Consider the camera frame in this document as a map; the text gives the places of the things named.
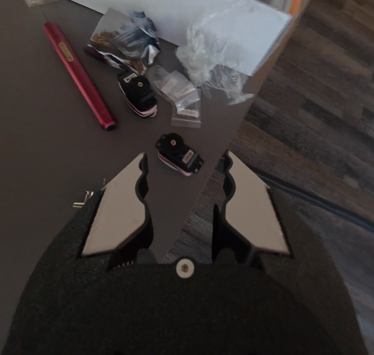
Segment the clear packet of dark parts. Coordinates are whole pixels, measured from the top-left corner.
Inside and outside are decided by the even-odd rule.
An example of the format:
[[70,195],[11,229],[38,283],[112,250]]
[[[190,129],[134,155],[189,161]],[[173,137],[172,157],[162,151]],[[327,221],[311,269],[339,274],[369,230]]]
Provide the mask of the clear packet of dark parts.
[[160,53],[153,21],[144,12],[129,16],[109,8],[101,17],[84,52],[113,68],[144,75]]

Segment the crumpled clear plastic wrap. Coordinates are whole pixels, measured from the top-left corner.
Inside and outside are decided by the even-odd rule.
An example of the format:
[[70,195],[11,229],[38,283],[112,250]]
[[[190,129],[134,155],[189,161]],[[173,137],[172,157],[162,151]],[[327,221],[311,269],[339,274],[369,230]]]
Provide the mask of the crumpled clear plastic wrap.
[[186,30],[186,43],[176,49],[176,57],[190,81],[211,98],[210,89],[223,91],[228,105],[252,101],[254,94],[243,89],[249,75],[244,74],[240,46],[233,43],[236,19],[240,12],[254,11],[244,0],[225,3],[197,15]]

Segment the red cylinder roll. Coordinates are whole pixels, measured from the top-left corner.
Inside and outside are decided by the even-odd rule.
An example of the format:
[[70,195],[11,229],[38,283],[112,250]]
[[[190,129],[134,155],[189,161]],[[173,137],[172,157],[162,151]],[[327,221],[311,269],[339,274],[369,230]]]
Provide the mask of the red cylinder roll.
[[116,119],[60,27],[53,21],[47,20],[43,30],[102,129],[108,132],[115,130]]

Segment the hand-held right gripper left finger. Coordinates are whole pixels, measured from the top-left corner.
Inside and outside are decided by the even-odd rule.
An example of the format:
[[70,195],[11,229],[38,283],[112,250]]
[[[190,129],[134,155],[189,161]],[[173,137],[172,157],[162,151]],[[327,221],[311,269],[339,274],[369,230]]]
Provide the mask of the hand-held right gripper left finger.
[[115,252],[136,257],[138,250],[150,247],[153,224],[146,202],[147,175],[147,154],[142,152],[105,185],[83,257]]

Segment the dark grey desk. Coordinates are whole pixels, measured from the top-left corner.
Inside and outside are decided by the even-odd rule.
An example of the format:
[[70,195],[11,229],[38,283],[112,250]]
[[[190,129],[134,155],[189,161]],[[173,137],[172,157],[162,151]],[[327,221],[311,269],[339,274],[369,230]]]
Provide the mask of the dark grey desk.
[[[83,47],[100,14],[68,0],[33,10],[1,0],[1,321],[10,321],[21,292],[52,239],[76,213],[86,190],[100,189],[139,153],[148,157],[154,240],[162,261],[232,141],[252,101],[227,105],[224,92],[202,100],[200,129],[173,128],[171,105],[137,117],[125,104],[113,68]],[[118,122],[104,131],[52,48],[42,26],[56,22]],[[177,133],[204,161],[190,177],[167,166],[155,146]]]

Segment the black servo motor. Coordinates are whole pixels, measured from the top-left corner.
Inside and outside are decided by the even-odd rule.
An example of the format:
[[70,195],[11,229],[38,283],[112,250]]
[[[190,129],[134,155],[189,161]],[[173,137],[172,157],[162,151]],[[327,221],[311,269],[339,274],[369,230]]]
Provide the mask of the black servo motor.
[[200,154],[186,145],[177,133],[163,134],[155,146],[159,159],[186,177],[198,173],[203,167],[204,161]]
[[129,107],[143,118],[154,118],[157,115],[157,99],[149,80],[131,70],[117,75],[120,90]]

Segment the small silver tool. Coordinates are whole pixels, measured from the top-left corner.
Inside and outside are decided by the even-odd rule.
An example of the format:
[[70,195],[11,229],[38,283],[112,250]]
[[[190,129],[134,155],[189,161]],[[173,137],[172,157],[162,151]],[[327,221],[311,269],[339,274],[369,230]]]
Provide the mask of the small silver tool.
[[93,194],[94,194],[94,191],[87,190],[85,193],[84,199],[82,201],[74,202],[72,204],[72,208],[77,208],[77,209],[82,208],[91,199]]

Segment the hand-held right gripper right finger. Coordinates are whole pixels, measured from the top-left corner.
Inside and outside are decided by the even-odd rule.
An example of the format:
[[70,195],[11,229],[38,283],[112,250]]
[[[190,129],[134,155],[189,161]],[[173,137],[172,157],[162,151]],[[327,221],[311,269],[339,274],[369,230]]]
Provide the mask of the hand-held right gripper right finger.
[[290,257],[267,184],[231,151],[223,168],[226,197],[221,208],[213,208],[213,263],[225,252],[238,264],[254,263],[259,253]]

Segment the orange and white cardboard box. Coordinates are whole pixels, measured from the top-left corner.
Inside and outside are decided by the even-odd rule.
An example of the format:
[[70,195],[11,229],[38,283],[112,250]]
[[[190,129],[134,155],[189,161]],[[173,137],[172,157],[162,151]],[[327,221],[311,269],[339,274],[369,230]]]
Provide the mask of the orange and white cardboard box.
[[187,44],[187,30],[198,28],[227,54],[219,61],[252,76],[291,30],[295,14],[259,0],[71,0],[94,11],[108,9],[129,15],[143,11],[155,24],[161,39],[177,46]]

